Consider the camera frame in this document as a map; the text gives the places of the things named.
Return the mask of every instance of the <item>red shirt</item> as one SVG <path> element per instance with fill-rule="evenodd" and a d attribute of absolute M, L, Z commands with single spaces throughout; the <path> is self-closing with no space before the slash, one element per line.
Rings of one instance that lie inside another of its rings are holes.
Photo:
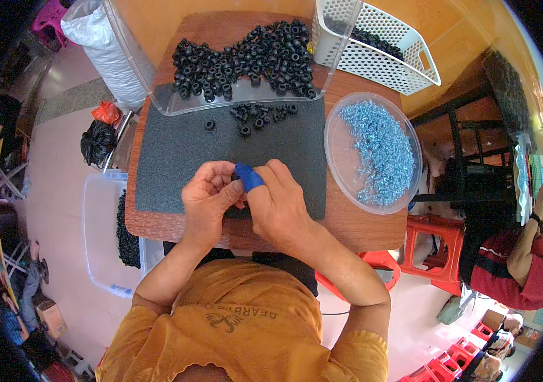
<path fill-rule="evenodd" d="M 507 264 L 507 259 L 519 234 L 500 233 L 483 242 L 479 255 L 494 263 Z M 532 263 L 526 284 L 512 278 L 497 277 L 475 265 L 471 274 L 471 288 L 513 309 L 537 310 L 543 308 L 543 236 L 532 242 Z"/>

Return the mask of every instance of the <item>orange plastic bag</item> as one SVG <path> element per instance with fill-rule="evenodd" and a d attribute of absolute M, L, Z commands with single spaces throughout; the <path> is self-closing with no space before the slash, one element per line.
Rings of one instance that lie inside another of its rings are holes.
<path fill-rule="evenodd" d="M 120 117 L 120 110 L 110 101 L 99 101 L 99 108 L 91 112 L 93 118 L 112 125 Z"/>

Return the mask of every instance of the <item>clear plastic bowl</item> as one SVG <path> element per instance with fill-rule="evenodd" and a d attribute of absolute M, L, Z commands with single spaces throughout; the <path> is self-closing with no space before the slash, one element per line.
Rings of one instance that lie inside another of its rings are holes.
<path fill-rule="evenodd" d="M 410 188 L 406 189 L 403 196 L 395 203 L 389 205 L 361 203 L 356 198 L 356 194 L 363 189 L 366 178 L 358 175 L 357 170 L 361 165 L 361 157 L 359 150 L 354 148 L 356 138 L 350 133 L 351 127 L 339 116 L 339 112 L 346 106 L 362 101 L 373 101 L 375 104 L 386 108 L 409 138 L 411 151 L 414 154 L 414 174 L 411 177 Z M 325 152 L 326 161 L 339 187 L 352 203 L 365 211 L 378 215 L 395 213 L 407 206 L 418 190 L 418 183 L 420 183 L 422 176 L 422 151 L 420 150 L 418 136 L 405 114 L 394 103 L 382 96 L 374 93 L 358 92 L 349 94 L 339 100 L 326 119 Z"/>

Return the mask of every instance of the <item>tile floor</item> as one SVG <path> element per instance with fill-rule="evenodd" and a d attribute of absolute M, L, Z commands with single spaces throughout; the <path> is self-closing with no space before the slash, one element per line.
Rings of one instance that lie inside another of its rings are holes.
<path fill-rule="evenodd" d="M 82 48 L 62 50 L 40 86 L 49 98 L 98 74 Z M 95 169 L 82 161 L 79 141 L 91 123 L 91 109 L 70 113 L 36 127 L 27 173 L 31 190 L 25 203 L 27 230 L 37 239 L 50 269 L 43 291 L 60 307 L 68 326 L 61 340 L 95 367 L 131 301 L 101 290 L 89 280 L 82 248 L 81 201 L 84 179 Z M 323 286 L 319 288 L 322 313 L 341 313 L 348 304 Z M 390 381 L 427 363 L 451 342 L 469 331 L 482 317 L 489 300 L 478 300 L 456 323 L 435 320 L 449 294 L 427 279 L 404 274 L 391 291 L 389 331 Z M 323 316 L 323 345 L 332 347 L 347 315 Z"/>

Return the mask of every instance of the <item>black foam mat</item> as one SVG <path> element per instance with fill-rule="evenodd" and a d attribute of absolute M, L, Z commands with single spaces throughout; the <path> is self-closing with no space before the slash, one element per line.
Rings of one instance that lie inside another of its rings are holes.
<path fill-rule="evenodd" d="M 252 129 L 247 138 L 239 134 L 238 123 L 229 112 L 232 106 L 173 117 L 150 108 L 138 163 L 136 210 L 183 213 L 181 190 L 206 161 L 229 160 L 260 166 L 277 158 L 288 166 L 303 188 L 310 216 L 324 219 L 324 98 L 291 103 L 298 106 L 297 115 L 272 122 L 261 130 Z M 211 132 L 204 128 L 208 120 L 216 122 Z M 248 209 L 232 207 L 226 216 L 244 218 L 249 214 Z"/>

